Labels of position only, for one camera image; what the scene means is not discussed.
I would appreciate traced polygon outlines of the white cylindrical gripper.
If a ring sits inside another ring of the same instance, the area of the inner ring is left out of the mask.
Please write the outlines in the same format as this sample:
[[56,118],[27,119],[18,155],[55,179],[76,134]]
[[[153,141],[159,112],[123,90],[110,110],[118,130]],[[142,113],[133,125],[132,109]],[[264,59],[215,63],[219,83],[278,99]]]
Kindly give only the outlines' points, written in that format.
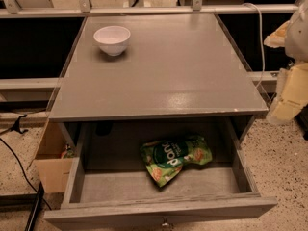
[[276,96],[266,120],[270,124],[285,124],[308,105],[308,0],[299,0],[290,18],[264,40],[271,48],[285,46],[287,56],[302,61],[290,69],[281,68],[277,76]]

